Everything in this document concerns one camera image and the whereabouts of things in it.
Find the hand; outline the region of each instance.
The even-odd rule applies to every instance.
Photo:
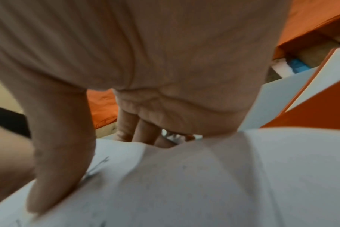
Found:
[[[64,198],[91,162],[86,89],[114,89],[119,140],[153,144],[160,129],[236,131],[288,3],[0,0],[0,80],[22,105],[35,146],[29,211]]]

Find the wooden surface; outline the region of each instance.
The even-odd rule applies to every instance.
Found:
[[[278,45],[340,18],[340,0],[293,0]]]

